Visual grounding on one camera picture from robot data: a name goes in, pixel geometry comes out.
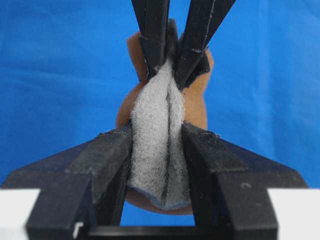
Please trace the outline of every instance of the blue fabric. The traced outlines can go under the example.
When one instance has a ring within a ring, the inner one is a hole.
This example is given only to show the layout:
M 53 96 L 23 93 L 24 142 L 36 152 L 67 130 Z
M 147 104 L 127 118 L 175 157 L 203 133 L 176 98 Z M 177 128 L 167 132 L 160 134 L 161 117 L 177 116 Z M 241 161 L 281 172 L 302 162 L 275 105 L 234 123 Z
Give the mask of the blue fabric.
M 172 0 L 178 31 L 189 1 Z M 0 182 L 115 127 L 138 82 L 131 1 L 2 0 Z M 320 1 L 237 0 L 209 47 L 208 126 L 320 187 Z M 125 204 L 123 225 L 193 225 Z

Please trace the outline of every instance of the blue cloth background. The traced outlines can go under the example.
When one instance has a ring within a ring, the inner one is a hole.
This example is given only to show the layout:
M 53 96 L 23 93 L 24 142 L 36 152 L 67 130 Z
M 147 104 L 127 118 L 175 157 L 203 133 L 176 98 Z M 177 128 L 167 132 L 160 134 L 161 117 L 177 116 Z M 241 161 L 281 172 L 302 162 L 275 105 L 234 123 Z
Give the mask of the blue cloth background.
M 172 0 L 184 29 L 189 1 Z M 0 182 L 115 127 L 138 82 L 129 0 L 1 0 Z M 320 187 L 320 1 L 237 0 L 211 40 L 209 130 Z M 125 204 L 123 225 L 193 225 Z

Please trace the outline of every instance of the white surface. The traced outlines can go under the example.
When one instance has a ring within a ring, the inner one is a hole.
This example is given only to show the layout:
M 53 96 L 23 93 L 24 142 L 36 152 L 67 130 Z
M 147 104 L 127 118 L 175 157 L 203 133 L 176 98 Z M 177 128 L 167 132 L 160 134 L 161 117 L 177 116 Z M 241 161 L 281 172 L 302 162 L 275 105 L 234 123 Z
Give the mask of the white surface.
M 40 189 L 0 189 L 0 240 L 28 240 L 25 225 Z
M 320 189 L 268 189 L 278 240 L 320 240 Z

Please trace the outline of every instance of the felt cloth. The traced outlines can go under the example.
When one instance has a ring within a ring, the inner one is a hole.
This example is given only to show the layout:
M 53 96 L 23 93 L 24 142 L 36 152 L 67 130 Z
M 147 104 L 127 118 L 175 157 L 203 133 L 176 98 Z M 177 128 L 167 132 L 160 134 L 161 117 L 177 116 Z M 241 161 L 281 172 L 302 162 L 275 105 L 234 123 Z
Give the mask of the felt cloth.
M 162 210 L 190 205 L 181 126 L 184 98 L 167 60 L 144 86 L 131 113 L 133 150 L 128 186 Z

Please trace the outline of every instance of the fabric piece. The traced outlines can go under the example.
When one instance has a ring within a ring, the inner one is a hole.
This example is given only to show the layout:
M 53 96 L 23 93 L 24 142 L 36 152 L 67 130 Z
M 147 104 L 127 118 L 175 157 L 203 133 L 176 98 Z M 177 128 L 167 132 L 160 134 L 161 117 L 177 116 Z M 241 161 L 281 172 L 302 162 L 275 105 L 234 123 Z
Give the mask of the fabric piece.
M 170 60 L 140 92 L 131 113 L 133 149 L 128 186 L 162 210 L 176 210 L 190 201 L 181 126 L 183 96 Z

